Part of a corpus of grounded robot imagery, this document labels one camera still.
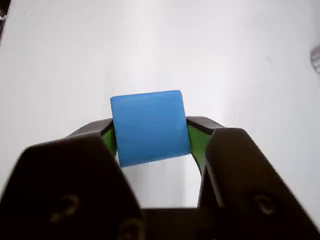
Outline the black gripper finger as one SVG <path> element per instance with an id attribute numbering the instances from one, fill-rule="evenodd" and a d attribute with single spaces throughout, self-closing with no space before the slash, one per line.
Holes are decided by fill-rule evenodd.
<path id="1" fill-rule="evenodd" d="M 319 230 L 242 128 L 186 119 L 202 176 L 199 206 L 217 207 L 219 239 L 317 240 Z"/>
<path id="2" fill-rule="evenodd" d="M 145 219 L 115 160 L 112 119 L 26 148 L 0 199 L 3 240 L 143 240 Z"/>

